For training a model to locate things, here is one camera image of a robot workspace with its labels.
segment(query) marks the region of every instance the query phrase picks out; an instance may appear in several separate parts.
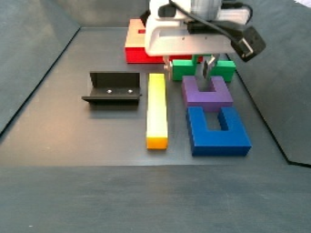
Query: toy block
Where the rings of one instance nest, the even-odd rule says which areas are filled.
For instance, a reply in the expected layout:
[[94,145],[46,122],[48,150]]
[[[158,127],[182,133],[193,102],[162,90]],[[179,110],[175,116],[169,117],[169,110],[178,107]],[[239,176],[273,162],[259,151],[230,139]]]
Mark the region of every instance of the toy block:
[[182,81],[183,76],[194,76],[197,74],[197,64],[201,55],[193,55],[191,60],[173,60],[173,80]]
[[237,64],[234,61],[218,61],[217,66],[210,71],[210,76],[222,76],[225,82],[231,82],[235,72]]
[[[145,51],[146,28],[142,19],[130,19],[124,45],[127,63],[165,63],[163,56],[149,56]],[[191,56],[173,56],[171,59],[191,59]]]
[[210,91],[198,90],[197,78],[183,77],[183,102],[186,106],[202,106],[206,112],[219,112],[221,107],[233,106],[234,100],[221,76],[210,79]]
[[246,156],[251,142],[237,110],[222,107],[222,130],[209,130],[209,121],[201,106],[187,109],[187,123],[193,156]]
[[165,74],[151,74],[149,83],[147,148],[169,147],[169,119]]

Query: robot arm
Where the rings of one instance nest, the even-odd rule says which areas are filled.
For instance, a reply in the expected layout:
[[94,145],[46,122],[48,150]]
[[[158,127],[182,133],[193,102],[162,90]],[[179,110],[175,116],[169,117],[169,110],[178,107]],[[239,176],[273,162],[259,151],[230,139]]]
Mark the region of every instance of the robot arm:
[[265,41],[246,26],[251,10],[223,0],[151,0],[145,47],[150,56],[237,52],[243,61],[263,50]]

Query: blue block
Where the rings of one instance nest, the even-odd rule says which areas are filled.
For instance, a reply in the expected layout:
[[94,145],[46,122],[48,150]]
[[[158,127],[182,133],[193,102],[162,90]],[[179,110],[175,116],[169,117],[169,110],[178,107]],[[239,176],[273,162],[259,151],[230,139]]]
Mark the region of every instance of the blue block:
[[251,142],[233,106],[221,109],[222,130],[209,130],[209,122],[201,106],[189,107],[187,122],[193,156],[246,156],[249,154]]

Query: gray table surface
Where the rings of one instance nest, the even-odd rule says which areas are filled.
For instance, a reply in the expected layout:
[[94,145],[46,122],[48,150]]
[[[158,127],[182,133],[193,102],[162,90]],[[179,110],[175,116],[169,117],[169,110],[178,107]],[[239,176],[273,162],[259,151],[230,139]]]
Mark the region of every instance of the gray table surface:
[[[0,138],[0,166],[145,166],[286,164],[238,76],[229,84],[235,108],[250,134],[247,157],[193,157],[182,82],[167,81],[170,147],[146,149],[147,79],[163,65],[129,65],[127,28],[84,28],[46,81]],[[90,71],[137,71],[142,100],[137,109],[91,107]],[[209,115],[210,122],[217,122]]]
[[[82,30],[2,137],[2,233],[310,232],[311,170],[286,164],[237,77],[230,90],[250,155],[191,158],[173,82],[170,149],[147,152],[146,74],[162,66],[126,64],[126,35],[126,28]],[[142,72],[138,110],[90,108],[80,99],[90,70]],[[201,166],[95,166],[165,164]]]

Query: black bracket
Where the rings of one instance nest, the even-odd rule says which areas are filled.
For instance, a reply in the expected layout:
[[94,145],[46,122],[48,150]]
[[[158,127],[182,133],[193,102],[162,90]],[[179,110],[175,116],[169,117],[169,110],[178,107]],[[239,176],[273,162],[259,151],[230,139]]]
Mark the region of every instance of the black bracket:
[[129,103],[141,101],[141,73],[90,72],[92,91],[82,98],[91,104]]

